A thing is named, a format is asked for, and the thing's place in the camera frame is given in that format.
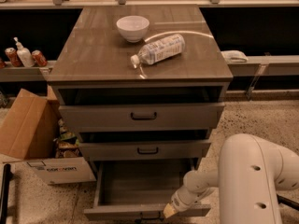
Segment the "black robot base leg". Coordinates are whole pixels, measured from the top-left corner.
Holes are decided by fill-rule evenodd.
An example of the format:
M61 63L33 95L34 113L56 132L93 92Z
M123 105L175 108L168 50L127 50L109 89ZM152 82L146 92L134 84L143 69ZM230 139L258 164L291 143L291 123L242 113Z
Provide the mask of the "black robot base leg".
M280 195L278 195L278 202L279 203L283 203L289 207L291 207L292 209L295 209L297 211L299 211L299 203L292 201L288 198L282 197Z

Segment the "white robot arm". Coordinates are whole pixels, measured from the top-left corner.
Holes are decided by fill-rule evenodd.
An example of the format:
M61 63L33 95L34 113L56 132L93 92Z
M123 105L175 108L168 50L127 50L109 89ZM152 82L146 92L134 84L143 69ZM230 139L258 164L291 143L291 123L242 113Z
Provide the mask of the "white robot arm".
M251 134L235 134L221 147L218 169L189 171L164 208L171 217L219 189L220 224L282 224L279 190L299 187L299 156Z

